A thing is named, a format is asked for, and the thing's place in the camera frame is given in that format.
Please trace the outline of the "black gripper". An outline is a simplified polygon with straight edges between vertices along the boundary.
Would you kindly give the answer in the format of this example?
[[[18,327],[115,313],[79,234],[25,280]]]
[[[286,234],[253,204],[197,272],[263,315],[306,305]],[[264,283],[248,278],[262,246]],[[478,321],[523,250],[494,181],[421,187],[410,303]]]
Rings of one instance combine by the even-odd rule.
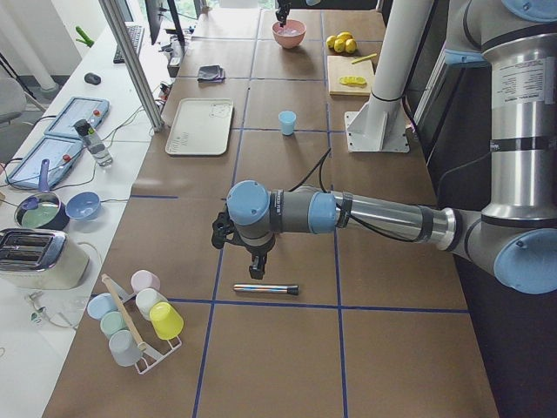
[[[290,0],[277,1],[277,17],[288,17],[291,8]]]
[[[227,211],[220,212],[211,227],[211,243],[215,248],[222,249],[225,243],[244,247],[252,255],[252,263],[249,265],[250,277],[253,280],[262,280],[265,277],[267,254],[275,244],[273,234],[269,238],[263,238],[262,244],[249,244],[247,238],[240,236]]]

